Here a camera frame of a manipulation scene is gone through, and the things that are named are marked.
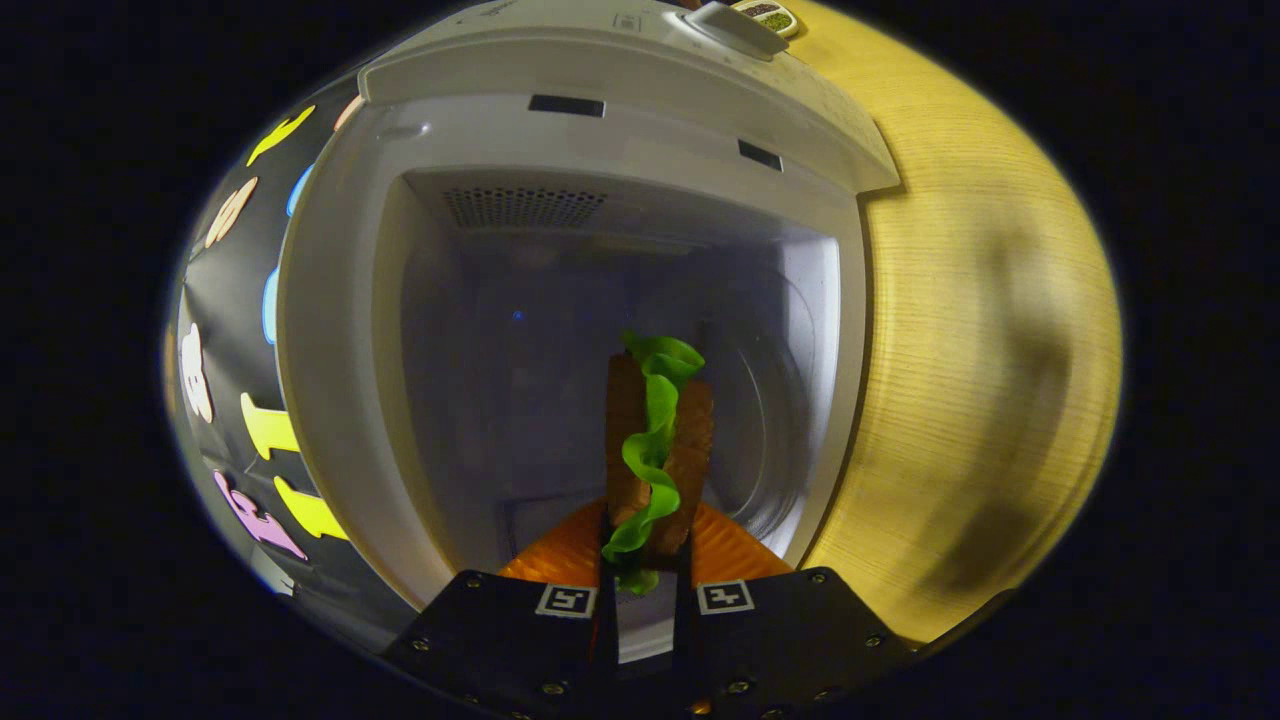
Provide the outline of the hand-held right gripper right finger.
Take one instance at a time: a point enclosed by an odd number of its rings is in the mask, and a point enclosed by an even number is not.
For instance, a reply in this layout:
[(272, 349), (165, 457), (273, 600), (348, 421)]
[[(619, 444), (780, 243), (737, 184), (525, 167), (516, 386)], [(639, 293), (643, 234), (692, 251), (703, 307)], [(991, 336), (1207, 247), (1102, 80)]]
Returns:
[(814, 717), (915, 657), (835, 569), (794, 569), (698, 507), (684, 546), (684, 697), (703, 717)]

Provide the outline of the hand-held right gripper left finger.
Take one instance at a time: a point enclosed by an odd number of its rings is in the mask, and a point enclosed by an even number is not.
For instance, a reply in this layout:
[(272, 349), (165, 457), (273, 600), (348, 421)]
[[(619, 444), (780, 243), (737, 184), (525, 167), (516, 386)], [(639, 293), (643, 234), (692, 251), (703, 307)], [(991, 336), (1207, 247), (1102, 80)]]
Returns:
[(429, 691), (495, 719), (600, 719), (614, 680), (614, 577), (602, 501), (572, 512), (588, 579), (531, 582), (463, 570), (387, 647)]

